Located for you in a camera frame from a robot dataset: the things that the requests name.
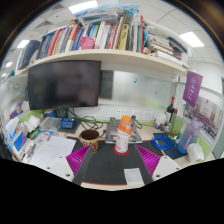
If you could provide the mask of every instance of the book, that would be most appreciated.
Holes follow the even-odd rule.
[[[128,30],[129,30],[129,25],[124,24],[122,31],[121,31],[121,40],[120,40],[120,44],[119,44],[119,48],[118,48],[119,50],[126,50]]]
[[[63,32],[64,32],[64,29],[62,29],[62,30],[60,31],[60,33],[58,34],[58,38],[57,38],[56,43],[55,43],[55,45],[54,45],[53,54],[56,54],[56,53],[57,53],[58,45],[59,45],[59,42],[60,42],[60,40],[61,40],[61,36],[62,36]]]
[[[60,42],[59,42],[59,45],[58,45],[58,49],[57,49],[56,54],[59,54],[60,51],[61,51],[61,45],[62,45],[62,43],[63,43],[63,41],[64,41],[65,35],[66,35],[66,33],[67,33],[67,30],[68,30],[68,26],[64,29],[64,32],[63,32],[63,34],[62,34],[62,36],[61,36],[61,39],[60,39]]]
[[[159,42],[160,44],[170,46],[169,40],[162,38],[162,37],[158,37],[156,35],[152,35],[152,34],[148,34],[148,35],[149,35],[151,41],[156,41],[156,42]]]
[[[44,40],[45,40],[45,38],[42,38],[42,41],[40,43],[40,47],[39,47],[38,52],[37,52],[36,60],[38,60],[40,58],[40,53],[41,53],[41,50],[42,50],[42,47],[43,47],[43,44],[44,44]]]
[[[142,29],[141,29],[141,25],[138,26],[138,42],[137,42],[137,52],[141,52],[141,34],[142,34]]]
[[[48,42],[49,38],[50,38],[50,35],[47,35],[45,37],[44,44],[43,44],[43,47],[42,47],[42,50],[41,50],[41,53],[40,53],[40,59],[43,58],[43,56],[44,56],[44,51],[45,51],[45,48],[46,48],[46,45],[47,45],[47,42]]]
[[[51,43],[51,41],[52,41],[52,38],[53,38],[53,35],[51,34],[50,37],[49,37],[49,40],[48,40],[48,42],[47,42],[46,49],[44,50],[44,55],[43,55],[44,58],[47,57],[47,52],[48,52],[50,43]]]
[[[181,52],[183,52],[183,53],[187,53],[187,50],[184,48],[184,46],[181,45],[177,40],[175,40],[175,39],[172,38],[172,37],[168,37],[167,39],[169,40],[169,42],[170,42],[170,44],[171,44],[171,46],[172,46],[173,48],[177,48],[177,49],[180,50]]]
[[[105,44],[106,44],[106,41],[107,41],[107,36],[108,36],[109,30],[110,30],[110,26],[111,26],[111,23],[106,23],[106,25],[103,29],[102,39],[101,39],[101,42],[100,42],[100,49],[105,48]]]
[[[169,50],[169,51],[173,51],[173,48],[172,47],[169,47],[169,46],[167,46],[167,45],[163,45],[163,44],[159,44],[158,42],[154,42],[154,41],[152,41],[152,43],[151,43],[151,45],[153,45],[153,46],[157,46],[157,47],[162,47],[162,48],[164,48],[164,49],[166,49],[166,50]]]
[[[134,38],[133,38],[133,51],[137,52],[138,46],[138,25],[137,23],[134,24]]]
[[[61,31],[60,29],[55,31],[54,36],[53,36],[52,41],[51,41],[51,44],[49,46],[49,50],[47,52],[47,57],[52,55],[53,50],[54,50],[54,45],[55,45],[55,42],[57,40],[57,37],[58,37],[58,34],[60,33],[60,31]]]
[[[67,45],[66,45],[66,48],[65,48],[65,52],[71,51],[72,45],[73,45],[73,42],[75,40],[75,37],[77,35],[78,30],[79,30],[78,24],[75,24],[73,26],[71,34],[68,38],[68,42],[67,42]]]
[[[106,44],[105,44],[104,49],[107,49],[107,45],[108,45],[108,42],[109,42],[109,39],[110,39],[110,33],[111,33],[111,30],[112,30],[112,27],[113,27],[113,25],[110,25],[110,29],[109,29],[109,32],[108,32],[108,35],[107,35],[107,40],[106,40]]]
[[[80,41],[81,41],[81,38],[84,37],[83,35],[84,35],[85,31],[86,31],[86,28],[83,28],[82,36],[80,37]],[[78,50],[82,50],[82,44],[83,44],[83,43],[82,43],[82,41],[81,41]]]
[[[92,36],[93,36],[93,32],[94,32],[94,30],[95,30],[95,27],[96,27],[96,25],[92,25],[92,27],[91,27],[91,29],[90,29],[90,31],[89,31],[89,35],[88,35],[88,37],[92,37]]]
[[[93,35],[92,35],[92,38],[94,40],[96,40],[96,36],[97,36],[98,30],[99,30],[99,27],[100,27],[99,25],[95,26],[95,29],[94,29],[94,32],[93,32]]]
[[[115,28],[115,33],[114,33],[114,39],[113,39],[113,43],[112,43],[112,47],[111,49],[114,49],[114,43],[115,43],[115,39],[116,39],[116,35],[117,35],[117,29],[119,27],[119,23],[120,23],[120,19],[117,21],[116,23],[116,28]]]
[[[77,32],[77,35],[76,35],[75,40],[74,40],[74,43],[72,45],[72,49],[71,49],[72,51],[76,50],[76,46],[77,46],[79,38],[81,36],[81,32],[82,32],[82,29],[79,29],[78,32]]]
[[[18,63],[18,69],[23,69],[29,65],[30,59],[32,58],[35,51],[39,49],[40,41],[30,40],[26,47],[22,50],[20,60]]]
[[[127,37],[127,43],[126,43],[126,49],[127,51],[129,51],[129,47],[130,47],[130,39],[131,39],[131,31],[132,31],[132,25],[129,25],[129,29],[128,29],[128,37]]]
[[[164,52],[161,52],[161,51],[156,51],[155,52],[155,56],[158,57],[158,58],[161,58],[163,60],[166,60],[166,61],[169,61],[169,62],[172,62],[172,63],[175,63],[177,65],[181,65],[182,66],[182,61],[176,59],[175,57],[171,56],[171,55],[168,55]]]
[[[140,16],[141,18],[141,48],[140,48],[140,52],[143,53],[143,23],[144,23],[144,19],[143,16]]]
[[[105,21],[102,21],[100,23],[100,27],[99,27],[99,31],[98,31],[98,34],[97,34],[97,37],[96,37],[94,49],[99,49],[100,48],[100,43],[101,43],[101,39],[102,39],[102,33],[103,33],[105,25],[106,25]]]
[[[169,55],[173,55],[173,52],[172,51],[167,50],[167,49],[165,49],[163,47],[154,46],[153,44],[151,44],[151,50],[153,50],[153,51],[159,50],[159,51],[162,51],[162,52],[167,53]]]
[[[79,37],[79,40],[78,40],[78,43],[77,43],[77,46],[76,46],[76,49],[75,50],[79,50],[79,47],[80,47],[80,43],[81,43],[81,37],[84,33],[84,29],[81,29],[81,33],[80,33],[80,37]]]
[[[88,24],[88,25],[85,27],[85,31],[84,31],[84,33],[83,33],[83,37],[86,37],[86,36],[88,35],[90,27],[91,27],[91,23]]]
[[[117,44],[115,46],[115,49],[119,49],[119,45],[120,45],[120,42],[121,42],[121,31],[123,29],[125,19],[126,19],[126,13],[124,13],[124,15],[123,15],[123,19],[122,19],[121,26],[120,26],[120,29],[119,29],[119,34],[118,34],[118,39],[117,39]]]
[[[91,23],[85,27],[82,37],[87,37],[90,29],[91,29]]]
[[[119,37],[119,31],[120,31],[121,25],[122,25],[122,20],[123,20],[123,16],[121,16],[121,18],[119,20],[119,24],[117,26],[116,35],[115,35],[115,39],[114,39],[114,43],[113,43],[113,49],[115,49],[116,46],[117,46],[118,37]]]
[[[73,28],[74,25],[71,25],[69,26],[68,30],[67,30],[67,33],[65,34],[65,37],[64,37],[64,40],[63,40],[63,43],[61,45],[61,50],[60,50],[60,53],[63,53],[65,52],[65,48],[66,48],[66,45],[67,45],[67,42],[68,42],[68,38],[72,32],[72,28]]]
[[[107,49],[112,48],[113,40],[114,40],[114,37],[115,37],[115,30],[116,30],[116,25],[113,25],[112,29],[111,29],[111,32],[110,32],[110,37],[109,37]]]
[[[161,47],[164,47],[164,48],[167,48],[167,49],[173,51],[173,48],[170,45],[163,44],[163,43],[155,41],[155,40],[152,40],[151,43],[155,44],[155,45],[158,45],[158,46],[161,46]]]

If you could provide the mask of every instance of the paper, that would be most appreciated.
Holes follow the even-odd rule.
[[[51,136],[48,142],[43,142],[36,150],[29,164],[43,169],[57,157],[71,154],[75,143],[76,140]]]
[[[137,185],[137,184],[144,185],[139,168],[124,169],[124,175],[125,175],[127,185]]]

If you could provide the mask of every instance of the water bottle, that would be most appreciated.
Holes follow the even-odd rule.
[[[130,135],[131,135],[131,117],[122,116],[121,122],[117,129],[117,139],[115,145],[115,150],[118,153],[127,152]]]
[[[200,133],[200,128],[202,126],[202,122],[198,121],[197,118],[192,118],[191,123],[186,126],[185,131],[178,144],[178,150],[181,153],[187,154],[187,146],[191,143],[196,143],[196,139]]]

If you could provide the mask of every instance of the bottle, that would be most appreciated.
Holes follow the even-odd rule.
[[[176,143],[177,143],[177,144],[179,144],[179,142],[180,142],[180,138],[181,138],[181,136],[183,135],[186,126],[187,126],[187,124],[184,124],[183,127],[180,129],[180,132],[179,132],[179,134],[177,135],[177,138],[176,138]]]
[[[202,122],[198,121],[197,118],[192,118],[191,123],[186,126],[184,134],[182,135],[180,143],[178,144],[178,150],[181,153],[187,154],[187,146],[196,142],[196,139],[200,133],[200,128],[202,126]]]
[[[161,124],[164,125],[166,123],[166,115],[164,113],[157,113],[154,121],[154,128],[160,129]]]
[[[131,117],[122,116],[121,122],[117,129],[117,139],[115,150],[118,153],[125,153],[128,150],[128,142],[131,135]]]
[[[172,119],[172,115],[173,115],[173,111],[174,111],[174,108],[173,108],[174,99],[175,98],[172,97],[171,104],[166,109],[166,122],[167,123],[170,123],[171,119]]]

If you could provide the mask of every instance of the ceiling light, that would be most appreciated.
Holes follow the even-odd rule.
[[[29,42],[29,40],[22,40],[17,48],[24,48]]]
[[[77,4],[77,5],[73,5],[73,6],[69,7],[68,9],[72,13],[76,13],[76,12],[82,11],[84,9],[89,9],[89,8],[93,8],[93,7],[97,7],[97,6],[98,6],[97,1],[89,1],[89,2]]]
[[[180,38],[189,43],[191,47],[204,47],[204,44],[198,39],[198,37],[193,32],[181,34]]]
[[[6,64],[6,66],[5,66],[5,67],[10,67],[10,66],[11,66],[11,64],[12,64],[12,62],[9,62],[9,63],[7,63],[7,64]]]

